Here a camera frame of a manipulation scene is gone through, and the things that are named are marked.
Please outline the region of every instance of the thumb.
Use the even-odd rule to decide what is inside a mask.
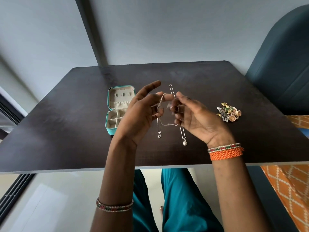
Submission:
[[[191,109],[193,113],[200,111],[202,108],[202,105],[198,101],[192,100],[191,98],[183,95],[181,92],[177,92],[176,97],[182,104],[186,105],[189,109]]]

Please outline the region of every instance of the open jewelry box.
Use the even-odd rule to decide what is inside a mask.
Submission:
[[[107,106],[110,111],[106,115],[105,127],[109,135],[115,134],[134,96],[135,89],[131,85],[115,86],[108,90]]]

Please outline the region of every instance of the dark brown table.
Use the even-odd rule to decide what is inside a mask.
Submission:
[[[161,80],[155,90],[176,91],[216,112],[221,102],[243,115],[228,123],[245,148],[247,164],[309,163],[309,140],[227,61],[180,62],[73,68],[0,144],[0,172],[45,172],[102,169],[111,136],[105,128],[107,91],[133,85],[138,91]],[[163,123],[171,122],[166,112]],[[136,167],[211,164],[207,146],[179,127],[157,122],[137,148]]]

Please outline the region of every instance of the person's left hand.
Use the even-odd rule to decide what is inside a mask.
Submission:
[[[163,92],[156,94],[148,94],[153,89],[159,87],[161,81],[152,82],[144,86],[136,96],[131,100],[127,112],[122,118],[116,130],[114,138],[122,138],[132,140],[137,145],[145,136],[151,126],[152,121],[163,115],[164,109],[157,111],[156,103],[161,100]],[[165,94],[162,102],[172,101],[172,94]]]

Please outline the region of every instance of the forearm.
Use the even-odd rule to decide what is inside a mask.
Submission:
[[[114,136],[105,165],[99,200],[106,205],[132,202],[136,145]],[[132,230],[132,210],[109,213],[96,209],[91,231]]]
[[[213,161],[224,230],[270,231],[270,225],[241,157]]]

